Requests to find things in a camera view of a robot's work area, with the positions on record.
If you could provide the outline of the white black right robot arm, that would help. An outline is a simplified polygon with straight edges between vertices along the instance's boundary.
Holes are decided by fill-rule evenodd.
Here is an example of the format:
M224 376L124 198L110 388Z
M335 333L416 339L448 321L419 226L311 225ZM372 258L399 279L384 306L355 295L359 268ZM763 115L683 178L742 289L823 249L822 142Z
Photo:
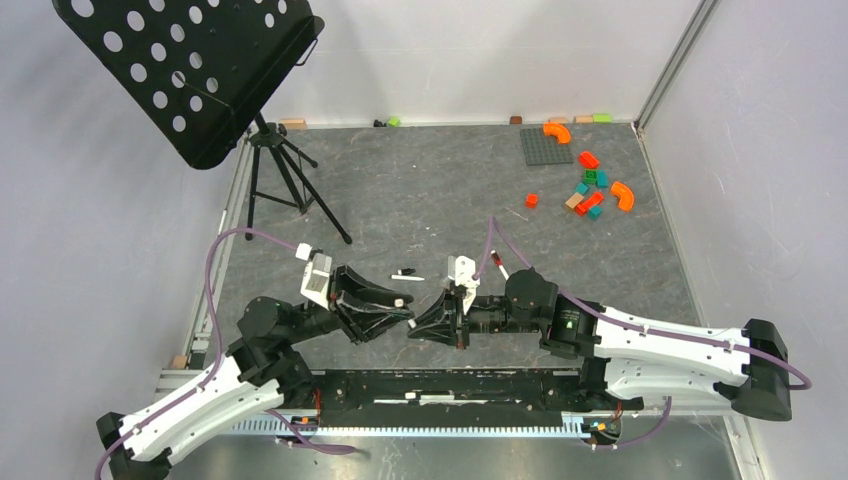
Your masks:
M582 363L577 392L591 408L670 397L724 405L766 421L792 418L788 348L777 327L704 328L634 316L563 295L534 269L512 273L500 296L451 285L409 323L409 337L465 348L473 334L537 333L549 354Z

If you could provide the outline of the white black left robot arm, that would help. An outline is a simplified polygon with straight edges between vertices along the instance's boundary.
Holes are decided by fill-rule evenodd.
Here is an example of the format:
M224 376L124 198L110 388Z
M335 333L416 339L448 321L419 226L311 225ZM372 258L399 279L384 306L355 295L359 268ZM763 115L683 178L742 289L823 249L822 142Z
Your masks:
M304 302L257 297L238 322L241 335L212 365L132 414L97 422L105 452L97 470L115 479L164 479L190 453L262 411L306 405L314 376L295 344L334 331L371 341L414 318L413 296L370 282L347 265L308 262Z

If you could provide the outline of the small red cube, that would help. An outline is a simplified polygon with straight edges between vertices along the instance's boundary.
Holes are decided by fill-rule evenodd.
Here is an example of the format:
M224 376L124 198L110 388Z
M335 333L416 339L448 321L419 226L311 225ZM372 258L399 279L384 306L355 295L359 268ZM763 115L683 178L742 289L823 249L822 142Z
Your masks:
M525 198L525 207L528 209L535 209L538 205L539 197L537 194L530 193Z

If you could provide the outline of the black tripod stand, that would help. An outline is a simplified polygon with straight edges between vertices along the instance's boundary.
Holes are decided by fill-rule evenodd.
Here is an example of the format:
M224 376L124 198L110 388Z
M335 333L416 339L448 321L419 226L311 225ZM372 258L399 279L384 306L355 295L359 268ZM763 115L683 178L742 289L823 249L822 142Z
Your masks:
M255 225L259 200L295 209L302 215L305 215L313 205L316 205L326 215L342 240L351 245L353 243L352 236L304 172L304 165L317 169L319 163L288 139L287 130L282 124L267 122L261 113L255 116L254 124L257 130L250 134L247 139L252 153L252 161L249 175L246 227L252 229ZM280 197L260 189L261 164L265 158L273 162L276 171L280 174L283 185L288 192L287 197Z

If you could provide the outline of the tan wooden block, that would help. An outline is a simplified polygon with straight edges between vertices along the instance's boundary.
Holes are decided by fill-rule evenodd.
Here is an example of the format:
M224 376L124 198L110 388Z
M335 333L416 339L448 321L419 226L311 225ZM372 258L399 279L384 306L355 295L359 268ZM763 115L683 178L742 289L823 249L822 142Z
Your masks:
M584 196L580 193L574 193L571 195L566 202L564 203L564 207L569 210L575 210L576 207L584 200Z

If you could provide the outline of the red long brick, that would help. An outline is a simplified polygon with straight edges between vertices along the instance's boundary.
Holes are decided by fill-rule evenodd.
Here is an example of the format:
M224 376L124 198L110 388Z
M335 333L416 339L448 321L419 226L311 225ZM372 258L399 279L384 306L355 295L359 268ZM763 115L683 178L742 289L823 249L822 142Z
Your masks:
M588 196L585 200L583 200L581 203L579 203L575 207L575 211L580 216L585 216L589 213L589 211L592 208L598 207L603 202L603 200L604 200L604 195L600 191L595 191L590 196Z

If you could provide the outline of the grey lego baseplate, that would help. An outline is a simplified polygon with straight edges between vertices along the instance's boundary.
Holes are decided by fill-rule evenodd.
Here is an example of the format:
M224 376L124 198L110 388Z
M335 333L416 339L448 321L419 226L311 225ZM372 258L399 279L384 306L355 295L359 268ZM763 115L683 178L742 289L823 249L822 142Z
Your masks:
M521 129L519 138L527 166L564 165L574 162L570 145L559 144L555 137L546 136L540 128Z

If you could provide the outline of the teal brick right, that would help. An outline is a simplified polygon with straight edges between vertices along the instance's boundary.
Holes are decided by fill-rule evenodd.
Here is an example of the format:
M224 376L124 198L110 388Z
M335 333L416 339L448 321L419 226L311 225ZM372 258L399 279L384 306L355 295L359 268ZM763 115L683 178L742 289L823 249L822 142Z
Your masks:
M597 171L596 175L596 187L599 189L604 189L609 187L609 179L607 173L602 170Z

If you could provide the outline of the red brick upper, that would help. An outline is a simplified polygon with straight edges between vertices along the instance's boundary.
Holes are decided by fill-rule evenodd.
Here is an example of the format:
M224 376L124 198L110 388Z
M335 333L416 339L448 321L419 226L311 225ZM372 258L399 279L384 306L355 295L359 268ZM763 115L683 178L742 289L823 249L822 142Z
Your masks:
M597 169L600 165L600 161L590 151L581 152L578 161L586 169Z

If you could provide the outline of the orange curved block top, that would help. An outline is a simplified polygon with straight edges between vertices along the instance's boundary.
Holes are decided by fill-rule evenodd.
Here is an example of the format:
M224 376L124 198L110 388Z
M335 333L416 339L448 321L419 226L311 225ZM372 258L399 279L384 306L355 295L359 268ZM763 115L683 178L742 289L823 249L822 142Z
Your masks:
M553 137L561 145L569 144L572 140L569 129L565 125L556 122L544 123L543 133L546 136Z

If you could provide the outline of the orange curved block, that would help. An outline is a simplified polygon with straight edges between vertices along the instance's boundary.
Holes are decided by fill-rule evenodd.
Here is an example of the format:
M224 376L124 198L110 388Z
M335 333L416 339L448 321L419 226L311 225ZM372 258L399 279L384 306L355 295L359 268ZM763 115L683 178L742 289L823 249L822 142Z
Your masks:
M610 194L616 198L617 208L624 212L631 212L635 204L635 196L632 190L620 181L614 181L609 187Z
M546 136L553 137L561 145L569 144L572 140L569 129L565 125L556 122L544 123L543 133Z

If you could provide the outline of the orange curved block right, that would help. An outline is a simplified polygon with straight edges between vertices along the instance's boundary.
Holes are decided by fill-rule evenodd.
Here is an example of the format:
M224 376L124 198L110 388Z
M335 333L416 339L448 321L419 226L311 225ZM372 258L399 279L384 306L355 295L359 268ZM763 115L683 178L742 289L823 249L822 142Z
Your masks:
M635 204L635 196L632 190L620 181L614 181L609 187L610 194L616 198L617 208L624 212L631 212Z

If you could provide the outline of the black perforated music stand desk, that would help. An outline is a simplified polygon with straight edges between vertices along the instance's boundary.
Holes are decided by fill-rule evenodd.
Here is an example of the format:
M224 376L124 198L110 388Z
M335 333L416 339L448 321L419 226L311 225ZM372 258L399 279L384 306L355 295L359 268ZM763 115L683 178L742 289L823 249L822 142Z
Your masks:
M325 21L307 1L56 1L185 163L221 164Z

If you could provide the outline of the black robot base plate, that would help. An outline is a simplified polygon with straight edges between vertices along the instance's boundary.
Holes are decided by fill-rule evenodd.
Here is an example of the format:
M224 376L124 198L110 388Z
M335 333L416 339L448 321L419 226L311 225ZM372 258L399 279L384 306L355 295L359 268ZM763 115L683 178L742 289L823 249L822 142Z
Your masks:
M322 427L554 427L563 413L640 411L573 368L325 370L281 408L313 410Z

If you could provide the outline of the wooden block at wall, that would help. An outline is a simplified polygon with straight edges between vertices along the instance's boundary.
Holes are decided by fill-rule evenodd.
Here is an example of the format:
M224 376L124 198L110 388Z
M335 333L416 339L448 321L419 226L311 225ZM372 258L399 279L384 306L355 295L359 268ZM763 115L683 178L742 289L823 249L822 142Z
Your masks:
M303 118L281 119L278 124L286 130L305 130L308 128L307 122Z

